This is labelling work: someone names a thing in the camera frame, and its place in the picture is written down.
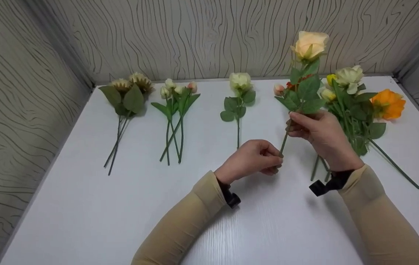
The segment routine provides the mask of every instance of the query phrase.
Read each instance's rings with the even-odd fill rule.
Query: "pink rose bud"
[[[196,82],[190,82],[188,84],[188,88],[191,90],[191,93],[196,93],[196,91],[198,90],[198,85],[196,84]]]
[[[276,84],[273,87],[273,92],[275,92],[275,96],[281,97],[283,95],[283,91],[285,91],[285,87],[281,84]]]

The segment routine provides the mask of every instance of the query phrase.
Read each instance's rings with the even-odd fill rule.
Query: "person's left hand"
[[[255,172],[273,176],[278,173],[278,168],[283,163],[283,158],[279,155],[280,151],[269,141],[249,140],[240,146],[214,174],[224,184],[231,184]]]

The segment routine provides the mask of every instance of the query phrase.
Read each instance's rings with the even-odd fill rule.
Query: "flower bundle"
[[[232,73],[229,76],[229,86],[236,95],[224,99],[224,111],[221,119],[225,122],[237,121],[237,149],[240,147],[240,119],[245,115],[248,105],[255,102],[256,93],[247,73]]]
[[[337,117],[352,148],[359,156],[364,156],[368,152],[369,143],[373,144],[410,183],[419,188],[374,142],[386,131],[386,123],[376,122],[375,119],[393,120],[399,118],[406,101],[402,99],[401,95],[389,89],[379,93],[364,92],[366,86],[361,83],[363,76],[360,66],[337,70],[335,74],[327,76],[327,83],[320,90],[320,96],[327,101],[327,110]]]
[[[320,32],[299,32],[299,39],[291,49],[296,53],[297,60],[291,67],[290,82],[286,87],[275,85],[275,99],[283,104],[289,111],[303,114],[317,112],[327,102],[317,94],[322,82],[317,74],[320,56],[325,50],[329,35]],[[286,132],[280,154],[285,149],[288,133]]]
[[[106,159],[105,168],[111,161],[108,176],[111,174],[115,162],[118,146],[129,120],[144,108],[146,95],[152,92],[152,83],[141,73],[134,73],[129,79],[117,79],[107,86],[100,87],[108,102],[114,107],[118,115],[118,129],[115,145]]]
[[[199,98],[200,94],[196,94],[197,91],[196,82],[190,82],[186,87],[176,85],[172,79],[167,79],[165,85],[160,89],[160,95],[165,99],[165,106],[163,104],[152,102],[151,105],[162,112],[167,117],[167,133],[166,133],[166,146],[160,161],[164,159],[164,156],[167,155],[167,165],[170,165],[170,156],[168,152],[169,145],[171,145],[172,140],[175,144],[175,149],[177,152],[178,163],[181,163],[181,156],[183,153],[184,146],[184,116],[188,112],[191,105]],[[174,127],[173,116],[175,113],[179,112],[180,119],[177,125]],[[175,138],[175,133],[178,128],[181,127],[181,138],[180,138],[180,148],[178,147],[177,140]]]

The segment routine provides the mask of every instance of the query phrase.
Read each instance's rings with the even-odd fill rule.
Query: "person's right hand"
[[[356,170],[365,164],[353,150],[332,113],[320,110],[310,116],[312,118],[291,112],[290,118],[295,124],[286,128],[288,135],[309,141],[332,171]]]

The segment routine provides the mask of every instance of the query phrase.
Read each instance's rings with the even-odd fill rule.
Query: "white rose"
[[[191,90],[191,93],[196,93],[196,91],[198,91],[198,84],[196,84],[196,82],[190,82],[188,84],[188,88]]]
[[[165,81],[165,86],[167,86],[168,89],[174,89],[177,86],[177,84],[175,84],[175,82],[172,79],[168,78]]]
[[[163,99],[167,99],[172,95],[172,92],[166,86],[163,86],[160,88],[160,95]]]
[[[299,59],[314,61],[325,50],[328,40],[329,35],[326,33],[300,31],[299,39],[291,49],[296,52]]]
[[[347,89],[350,95],[358,91],[358,84],[364,77],[361,66],[345,67],[335,72],[337,76],[337,83]]]
[[[181,95],[183,93],[184,89],[185,89],[184,87],[178,85],[178,86],[175,87],[175,93]]]
[[[252,87],[250,76],[247,73],[232,73],[229,76],[229,85],[236,93],[238,90],[245,91]]]

